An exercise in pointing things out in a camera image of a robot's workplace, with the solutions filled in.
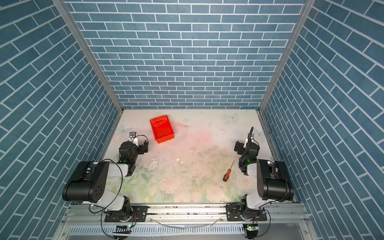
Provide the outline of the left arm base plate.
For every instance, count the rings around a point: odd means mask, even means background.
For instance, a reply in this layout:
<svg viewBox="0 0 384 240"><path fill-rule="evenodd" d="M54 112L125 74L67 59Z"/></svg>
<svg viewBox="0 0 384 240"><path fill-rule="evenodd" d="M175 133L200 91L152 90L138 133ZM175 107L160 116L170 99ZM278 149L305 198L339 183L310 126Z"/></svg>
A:
<svg viewBox="0 0 384 240"><path fill-rule="evenodd" d="M106 223L137 223L145 222L148 206L131 206L129 209L123 208L119 211L105 211Z"/></svg>

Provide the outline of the orange black handled screwdriver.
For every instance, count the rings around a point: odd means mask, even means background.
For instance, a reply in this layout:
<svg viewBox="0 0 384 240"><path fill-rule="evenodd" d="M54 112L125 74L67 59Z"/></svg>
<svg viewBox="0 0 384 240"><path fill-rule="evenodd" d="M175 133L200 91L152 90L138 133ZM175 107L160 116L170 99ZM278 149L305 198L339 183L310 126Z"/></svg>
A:
<svg viewBox="0 0 384 240"><path fill-rule="evenodd" d="M229 176L230 176L231 171L232 171L232 167L233 167L234 162L235 162L235 161L232 162L231 166L228 168L227 172L226 172L225 175L223 176L223 181L224 181L224 182L227 182L227 181L228 181Z"/></svg>

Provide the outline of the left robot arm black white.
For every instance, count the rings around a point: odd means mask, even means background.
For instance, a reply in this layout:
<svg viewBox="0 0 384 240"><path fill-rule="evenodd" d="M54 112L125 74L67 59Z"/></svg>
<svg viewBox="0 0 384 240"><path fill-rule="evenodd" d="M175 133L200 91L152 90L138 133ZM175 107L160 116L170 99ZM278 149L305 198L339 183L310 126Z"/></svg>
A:
<svg viewBox="0 0 384 240"><path fill-rule="evenodd" d="M82 161L78 164L62 192L67 202L89 202L102 209L117 221L127 222L133 216L133 209L128 197L114 194L106 189L108 178L120 177L123 187L124 177L130 177L136 169L139 155L148 152L149 141L138 144L134 137L121 144L119 161L103 160L98 163Z"/></svg>

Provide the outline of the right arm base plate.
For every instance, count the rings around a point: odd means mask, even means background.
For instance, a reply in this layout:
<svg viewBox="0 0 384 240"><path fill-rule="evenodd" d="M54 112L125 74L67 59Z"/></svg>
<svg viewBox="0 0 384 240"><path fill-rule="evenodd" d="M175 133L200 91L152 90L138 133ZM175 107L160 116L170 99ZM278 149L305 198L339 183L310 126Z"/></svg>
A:
<svg viewBox="0 0 384 240"><path fill-rule="evenodd" d="M228 222L267 220L265 211L251 210L240 203L229 203L225 208Z"/></svg>

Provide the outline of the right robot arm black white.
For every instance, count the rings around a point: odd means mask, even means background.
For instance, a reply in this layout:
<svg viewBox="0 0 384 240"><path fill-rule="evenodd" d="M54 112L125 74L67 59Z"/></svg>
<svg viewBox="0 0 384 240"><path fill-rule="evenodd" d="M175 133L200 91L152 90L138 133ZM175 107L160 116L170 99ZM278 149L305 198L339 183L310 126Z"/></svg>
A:
<svg viewBox="0 0 384 240"><path fill-rule="evenodd" d="M250 219L268 204L292 201L294 187L286 163L258 159L260 146L248 140L235 143L234 151L240 155L239 169L245 176L256 178L257 190L244 195L240 203L242 217Z"/></svg>

